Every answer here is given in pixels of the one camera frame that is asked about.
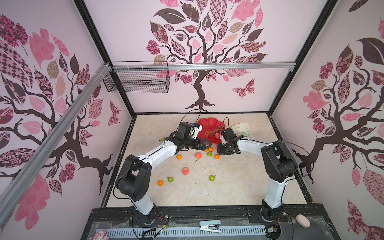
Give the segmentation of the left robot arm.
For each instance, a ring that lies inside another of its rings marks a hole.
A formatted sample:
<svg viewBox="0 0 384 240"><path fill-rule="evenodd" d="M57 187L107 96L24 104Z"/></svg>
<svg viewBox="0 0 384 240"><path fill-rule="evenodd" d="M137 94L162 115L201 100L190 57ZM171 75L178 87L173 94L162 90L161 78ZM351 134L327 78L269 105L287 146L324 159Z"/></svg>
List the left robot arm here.
<svg viewBox="0 0 384 240"><path fill-rule="evenodd" d="M199 123L181 122L176 131L165 138L163 143L146 154L129 155L115 181L115 189L131 201L145 224L156 218L156 205L147 194L152 170L170 157L184 150L205 151L212 146L206 138L198 137L203 127Z"/></svg>

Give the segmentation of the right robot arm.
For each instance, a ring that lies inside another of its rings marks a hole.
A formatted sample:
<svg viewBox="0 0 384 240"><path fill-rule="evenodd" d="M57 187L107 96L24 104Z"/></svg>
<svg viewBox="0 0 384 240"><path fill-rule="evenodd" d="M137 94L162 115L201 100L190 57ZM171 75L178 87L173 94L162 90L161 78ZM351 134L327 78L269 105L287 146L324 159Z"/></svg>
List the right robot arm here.
<svg viewBox="0 0 384 240"><path fill-rule="evenodd" d="M283 212L283 194L286 184L292 179L297 163L286 144L282 141L271 143L260 142L237 136L231 128L219 133L221 143L218 144L219 155L233 155L248 152L263 159L265 170L270 178L267 194L262 200L261 216L266 222L277 219Z"/></svg>

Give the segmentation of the purple fake grape bunch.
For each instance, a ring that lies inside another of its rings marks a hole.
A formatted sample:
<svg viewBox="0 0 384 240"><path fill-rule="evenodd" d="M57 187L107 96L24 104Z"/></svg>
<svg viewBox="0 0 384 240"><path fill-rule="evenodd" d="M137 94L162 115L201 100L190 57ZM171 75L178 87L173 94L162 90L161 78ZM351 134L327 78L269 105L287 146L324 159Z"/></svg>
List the purple fake grape bunch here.
<svg viewBox="0 0 384 240"><path fill-rule="evenodd" d="M220 135L220 132L222 130L225 130L225 129L226 129L225 125L218 125L213 130L206 131L206 136L208 138L211 138L211 137L215 137L216 138L216 136Z"/></svg>

